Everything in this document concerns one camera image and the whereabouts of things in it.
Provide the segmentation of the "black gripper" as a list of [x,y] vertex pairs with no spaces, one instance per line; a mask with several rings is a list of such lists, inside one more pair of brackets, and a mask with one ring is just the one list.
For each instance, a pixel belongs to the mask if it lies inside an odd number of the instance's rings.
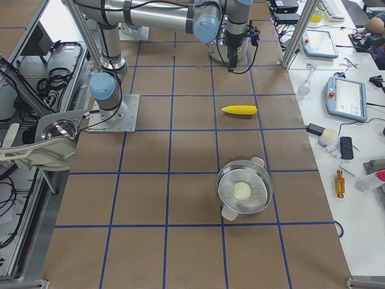
[[247,42],[247,33],[227,33],[228,72],[233,72],[237,66],[237,61],[245,57],[247,52]]

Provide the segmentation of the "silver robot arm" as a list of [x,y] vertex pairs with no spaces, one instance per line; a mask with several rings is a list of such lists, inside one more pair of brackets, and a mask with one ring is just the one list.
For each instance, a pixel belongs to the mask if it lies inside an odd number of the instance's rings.
[[151,28],[181,31],[216,44],[213,56],[233,73],[245,56],[247,41],[257,47],[260,31],[249,19],[251,1],[74,1],[99,28],[100,64],[124,79],[127,62],[120,41],[148,40]]

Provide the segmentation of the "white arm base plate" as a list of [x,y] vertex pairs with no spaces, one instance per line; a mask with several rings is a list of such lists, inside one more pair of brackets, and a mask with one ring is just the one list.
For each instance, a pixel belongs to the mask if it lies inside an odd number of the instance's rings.
[[120,108],[90,115],[86,131],[92,133],[135,132],[139,108],[139,95],[123,95]]

